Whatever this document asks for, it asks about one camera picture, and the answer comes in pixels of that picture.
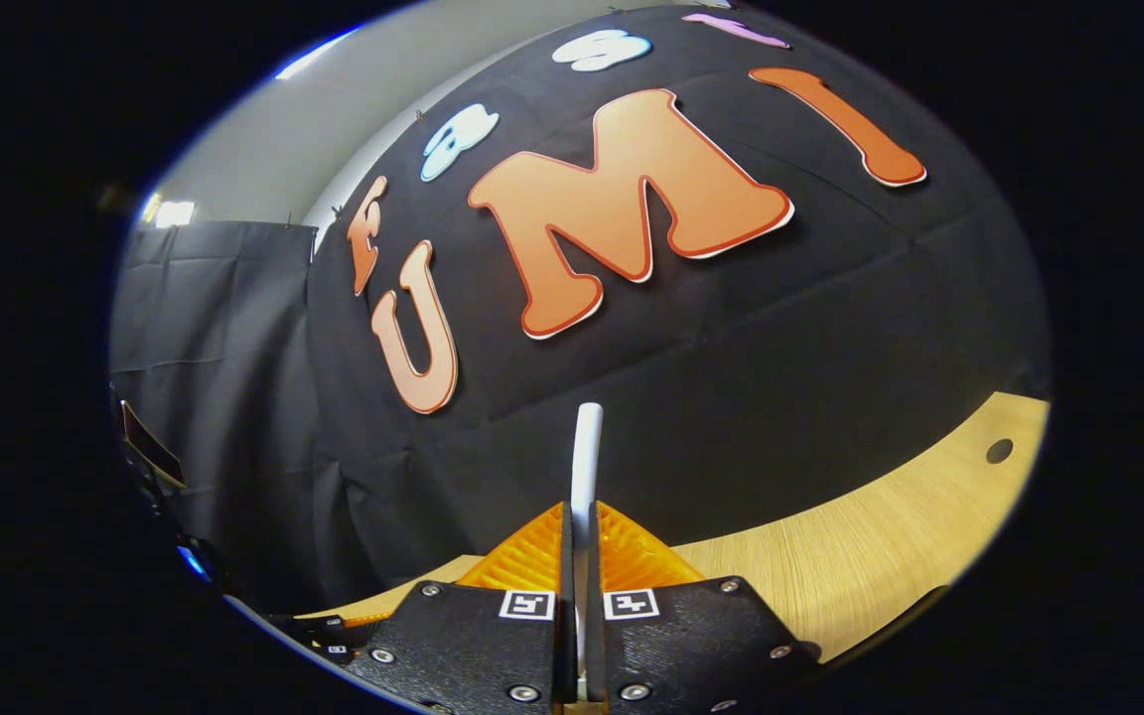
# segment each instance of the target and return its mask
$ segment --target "white rod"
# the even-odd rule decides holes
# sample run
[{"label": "white rod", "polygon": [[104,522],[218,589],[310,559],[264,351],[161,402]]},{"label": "white rod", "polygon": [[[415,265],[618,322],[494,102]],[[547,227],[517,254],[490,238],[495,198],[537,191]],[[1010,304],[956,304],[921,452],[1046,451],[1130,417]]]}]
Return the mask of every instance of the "white rod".
[{"label": "white rod", "polygon": [[590,597],[590,508],[598,478],[598,436],[603,434],[603,406],[582,404],[575,415],[572,445],[572,573],[575,599],[577,672],[585,674],[585,605]]}]

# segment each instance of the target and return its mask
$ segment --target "blue light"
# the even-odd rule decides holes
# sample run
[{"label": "blue light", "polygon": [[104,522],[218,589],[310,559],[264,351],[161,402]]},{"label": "blue light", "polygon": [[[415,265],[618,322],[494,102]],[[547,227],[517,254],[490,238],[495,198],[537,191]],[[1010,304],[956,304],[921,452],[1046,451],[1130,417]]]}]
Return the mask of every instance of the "blue light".
[{"label": "blue light", "polygon": [[344,37],[349,35],[350,33],[356,32],[359,27],[363,27],[363,26],[365,26],[364,23],[359,24],[359,26],[355,26],[355,27],[350,29],[350,31],[347,31],[347,32],[344,32],[344,33],[342,33],[342,34],[333,38],[333,40],[331,40],[331,41],[326,41],[326,43],[324,43],[320,47],[317,47],[316,49],[313,49],[312,53],[308,53],[308,54],[301,56],[299,59],[292,61],[292,63],[289,63],[289,66],[286,66],[280,72],[277,72],[276,78],[277,79],[289,79],[291,77],[294,77],[295,73],[299,72],[299,70],[308,66],[308,64],[313,63],[315,58],[317,58],[317,57],[326,54],[326,49],[331,49],[331,47],[340,43],[340,41],[342,41]]},{"label": "blue light", "polygon": [[192,566],[193,571],[197,571],[197,575],[206,579],[206,583],[209,583],[209,574],[206,574],[206,570],[200,566],[200,562],[197,561],[197,557],[192,554],[192,551],[181,546],[177,546],[176,548],[178,549],[178,555],[183,556],[183,561],[185,561],[188,565]]}]

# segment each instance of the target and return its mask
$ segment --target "screw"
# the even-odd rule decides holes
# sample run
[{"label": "screw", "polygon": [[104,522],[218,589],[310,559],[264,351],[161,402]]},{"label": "screw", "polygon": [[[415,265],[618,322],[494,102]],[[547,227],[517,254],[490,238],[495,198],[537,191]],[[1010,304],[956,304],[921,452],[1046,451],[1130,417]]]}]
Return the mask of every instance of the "screw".
[{"label": "screw", "polygon": [[521,702],[532,702],[537,700],[537,698],[540,698],[541,693],[538,692],[537,689],[514,686],[513,689],[509,689],[509,696]]},{"label": "screw", "polygon": [[636,686],[626,686],[621,690],[621,700],[642,700],[651,694],[651,689],[648,686],[642,686],[642,684],[636,684]]}]

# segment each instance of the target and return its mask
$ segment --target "ceiling light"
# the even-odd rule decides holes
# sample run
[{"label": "ceiling light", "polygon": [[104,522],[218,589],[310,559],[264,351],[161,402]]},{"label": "ceiling light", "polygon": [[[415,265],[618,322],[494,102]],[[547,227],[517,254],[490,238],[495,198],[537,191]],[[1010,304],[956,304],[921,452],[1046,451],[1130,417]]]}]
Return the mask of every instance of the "ceiling light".
[{"label": "ceiling light", "polygon": [[161,207],[161,194],[153,192],[153,196],[149,196],[149,199],[144,202],[144,209],[140,212],[140,221],[144,223],[153,222],[154,216],[158,215],[158,208]]},{"label": "ceiling light", "polygon": [[326,43],[321,45],[320,47],[317,47],[316,49],[312,50],[312,53],[308,53],[301,56],[299,59],[292,61],[292,63],[289,63],[289,66],[283,69],[280,72],[277,73],[276,78],[289,79],[291,77],[294,77],[295,73],[299,72],[299,70],[308,66],[308,64],[313,63],[315,58],[326,54],[326,49],[331,49],[331,47],[340,43],[340,41],[342,41],[344,37],[349,35],[352,32],[356,32],[358,29],[359,27],[355,27],[352,29],[352,31],[344,32],[343,34],[333,38],[333,40],[326,41]]},{"label": "ceiling light", "polygon": [[159,230],[168,227],[182,227],[192,220],[196,204],[191,200],[164,200],[158,207],[158,221],[153,223]]}]

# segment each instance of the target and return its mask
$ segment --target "orange letter m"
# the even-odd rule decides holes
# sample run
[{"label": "orange letter m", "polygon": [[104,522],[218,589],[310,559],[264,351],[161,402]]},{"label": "orange letter m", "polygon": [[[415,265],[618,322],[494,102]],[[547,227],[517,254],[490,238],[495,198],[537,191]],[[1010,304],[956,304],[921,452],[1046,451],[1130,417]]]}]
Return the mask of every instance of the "orange letter m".
[{"label": "orange letter m", "polygon": [[603,303],[603,284],[572,272],[555,231],[630,281],[651,277],[645,185],[673,217],[668,245],[686,259],[716,256],[794,215],[785,192],[753,181],[675,100],[645,89],[599,108],[589,169],[521,151],[470,190],[468,204],[488,207],[509,244],[527,291],[521,323],[529,337],[567,329]]}]

